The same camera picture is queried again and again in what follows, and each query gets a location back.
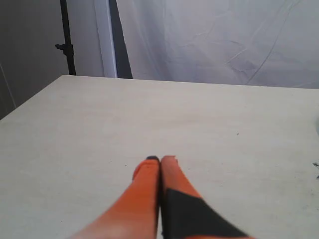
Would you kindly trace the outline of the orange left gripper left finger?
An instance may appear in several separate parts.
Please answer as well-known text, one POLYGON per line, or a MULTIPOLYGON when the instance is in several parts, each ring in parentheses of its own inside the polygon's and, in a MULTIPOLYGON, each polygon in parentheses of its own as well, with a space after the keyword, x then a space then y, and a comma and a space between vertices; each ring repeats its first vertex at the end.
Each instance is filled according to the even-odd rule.
POLYGON ((117 201, 72 239, 155 239, 159 215, 160 160, 149 156, 117 201))

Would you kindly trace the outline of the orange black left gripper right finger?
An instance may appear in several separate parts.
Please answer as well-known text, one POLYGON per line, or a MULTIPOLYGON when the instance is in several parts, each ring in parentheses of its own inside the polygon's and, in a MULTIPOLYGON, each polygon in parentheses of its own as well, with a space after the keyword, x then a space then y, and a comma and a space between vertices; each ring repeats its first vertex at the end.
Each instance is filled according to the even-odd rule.
POLYGON ((195 190, 176 157, 160 163, 162 234, 165 239, 250 239, 215 212, 195 190))

